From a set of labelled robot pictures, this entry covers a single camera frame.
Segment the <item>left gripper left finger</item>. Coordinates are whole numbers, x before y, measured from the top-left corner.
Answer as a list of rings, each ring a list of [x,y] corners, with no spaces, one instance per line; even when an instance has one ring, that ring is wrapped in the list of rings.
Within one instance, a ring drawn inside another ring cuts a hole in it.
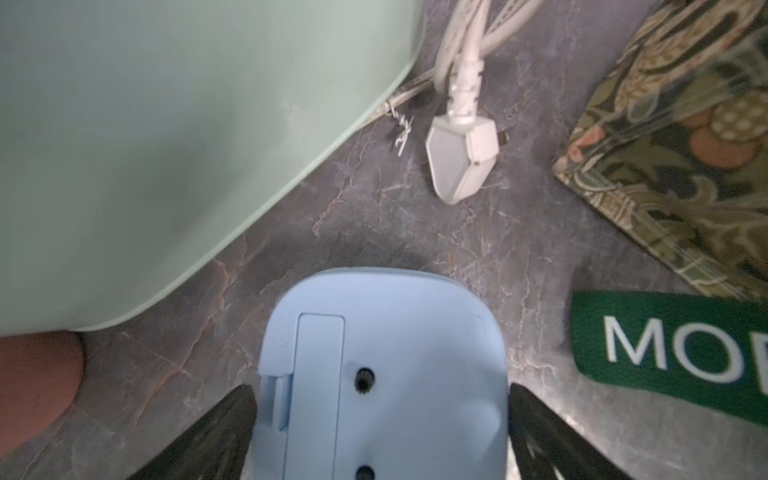
[[[239,385],[130,479],[239,480],[256,418],[253,388]]]

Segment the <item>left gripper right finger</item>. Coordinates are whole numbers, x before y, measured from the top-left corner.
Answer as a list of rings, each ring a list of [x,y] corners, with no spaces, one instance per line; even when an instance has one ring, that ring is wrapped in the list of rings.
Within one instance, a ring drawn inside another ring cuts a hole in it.
[[[511,384],[508,432],[523,479],[623,479],[606,458],[529,389]]]

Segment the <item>light blue clock back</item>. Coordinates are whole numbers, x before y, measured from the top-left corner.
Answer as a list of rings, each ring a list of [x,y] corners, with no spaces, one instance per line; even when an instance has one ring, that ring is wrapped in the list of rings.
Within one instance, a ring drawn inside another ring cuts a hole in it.
[[[502,479],[506,347],[443,276],[339,268],[288,290],[258,364],[255,479]]]

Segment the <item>cream canvas tote bag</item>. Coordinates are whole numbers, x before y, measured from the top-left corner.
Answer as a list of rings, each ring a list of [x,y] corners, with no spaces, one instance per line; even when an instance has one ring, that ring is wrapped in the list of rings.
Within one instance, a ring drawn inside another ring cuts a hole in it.
[[[553,171],[694,288],[575,292],[578,370],[765,424],[766,3],[662,3]]]

